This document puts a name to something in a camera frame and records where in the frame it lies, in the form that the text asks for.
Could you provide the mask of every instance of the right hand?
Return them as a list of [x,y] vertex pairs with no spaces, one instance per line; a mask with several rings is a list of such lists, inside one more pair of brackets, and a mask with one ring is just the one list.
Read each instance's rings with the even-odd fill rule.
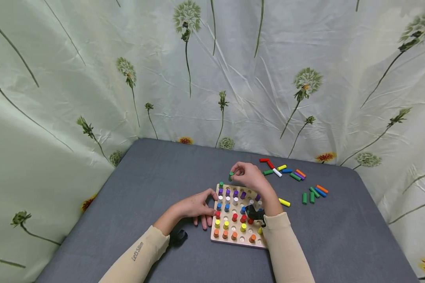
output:
[[251,163],[238,162],[231,167],[231,172],[234,173],[231,179],[240,182],[252,191],[259,194],[264,194],[266,191],[273,191],[272,186],[263,176],[260,169]]

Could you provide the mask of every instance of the beige arm sleeve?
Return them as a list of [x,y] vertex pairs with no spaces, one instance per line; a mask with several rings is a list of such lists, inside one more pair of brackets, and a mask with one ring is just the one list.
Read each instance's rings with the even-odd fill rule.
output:
[[262,228],[277,283],[314,283],[309,264],[299,245],[288,215],[264,216]]
[[109,268],[99,283],[140,283],[168,247],[170,236],[149,229]]

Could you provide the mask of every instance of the floral curtain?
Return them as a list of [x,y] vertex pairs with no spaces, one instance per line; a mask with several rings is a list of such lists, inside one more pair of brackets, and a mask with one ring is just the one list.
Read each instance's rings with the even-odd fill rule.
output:
[[137,138],[349,167],[425,281],[425,0],[0,1],[0,282]]

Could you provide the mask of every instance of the left hand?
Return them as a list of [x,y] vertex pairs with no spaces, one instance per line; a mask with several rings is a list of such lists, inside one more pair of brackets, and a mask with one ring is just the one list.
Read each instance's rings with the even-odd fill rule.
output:
[[209,188],[206,191],[180,200],[174,204],[174,208],[182,218],[192,217],[195,226],[198,225],[198,217],[200,216],[201,226],[203,230],[206,230],[207,226],[212,226],[213,215],[216,214],[216,210],[206,204],[206,199],[209,196],[212,196],[214,200],[218,199],[216,192]]

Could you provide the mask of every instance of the hand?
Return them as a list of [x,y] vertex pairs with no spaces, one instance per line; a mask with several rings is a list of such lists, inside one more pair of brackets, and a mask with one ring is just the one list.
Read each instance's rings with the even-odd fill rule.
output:
[[203,230],[206,230],[207,226],[212,226],[212,216],[216,214],[216,210],[206,204],[206,199],[209,196],[212,196],[214,200],[218,199],[216,192],[209,188],[206,191],[180,200],[174,204],[174,209],[180,214],[181,218],[192,217],[195,226],[198,225],[198,216],[200,216],[201,226]]
[[238,162],[231,167],[231,176],[233,181],[237,181],[259,194],[264,194],[266,191],[271,191],[273,188],[266,180],[257,166],[251,163]]

